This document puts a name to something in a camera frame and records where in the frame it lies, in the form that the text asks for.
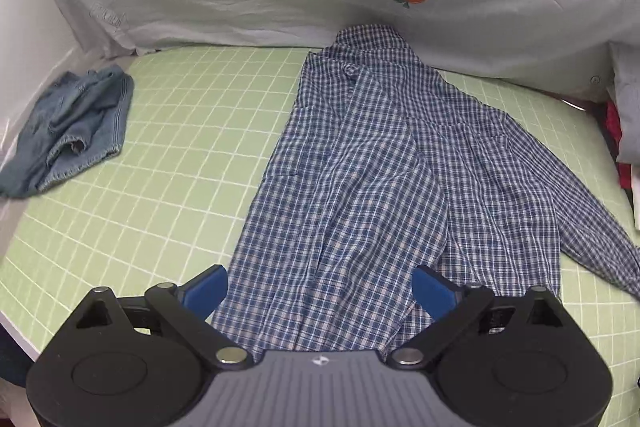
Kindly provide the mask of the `blue plaid shirt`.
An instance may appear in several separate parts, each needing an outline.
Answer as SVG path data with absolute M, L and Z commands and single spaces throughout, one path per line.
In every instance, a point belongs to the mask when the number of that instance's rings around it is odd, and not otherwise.
M 558 291 L 562 256 L 638 294 L 638 248 L 551 150 L 354 26 L 306 58 L 213 324 L 253 355 L 388 353 L 431 322 L 418 265 L 521 296 Z

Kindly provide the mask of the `blue denim shorts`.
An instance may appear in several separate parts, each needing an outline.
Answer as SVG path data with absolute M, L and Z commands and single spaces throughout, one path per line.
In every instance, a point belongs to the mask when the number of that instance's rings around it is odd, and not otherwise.
M 51 190 L 125 144 L 134 80 L 119 66 L 66 72 L 40 95 L 1 169 L 1 196 L 24 199 Z

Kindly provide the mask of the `red plaid garment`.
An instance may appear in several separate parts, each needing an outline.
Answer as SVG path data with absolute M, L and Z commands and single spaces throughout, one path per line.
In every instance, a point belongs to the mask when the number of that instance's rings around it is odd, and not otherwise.
M 605 104 L 605 130 L 612 140 L 612 156 L 618 172 L 618 182 L 628 197 L 632 196 L 631 165 L 625 164 L 618 159 L 620 155 L 620 140 L 623 138 L 622 126 L 620 125 L 620 115 L 615 103 L 608 100 Z

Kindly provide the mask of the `grey folded sweatshirt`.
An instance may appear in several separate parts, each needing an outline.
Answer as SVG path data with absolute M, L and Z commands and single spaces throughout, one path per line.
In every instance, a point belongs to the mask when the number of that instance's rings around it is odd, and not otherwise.
M 612 42 L 615 104 L 620 116 L 622 137 L 618 146 L 619 162 L 639 165 L 640 157 L 640 64 L 638 46 Z

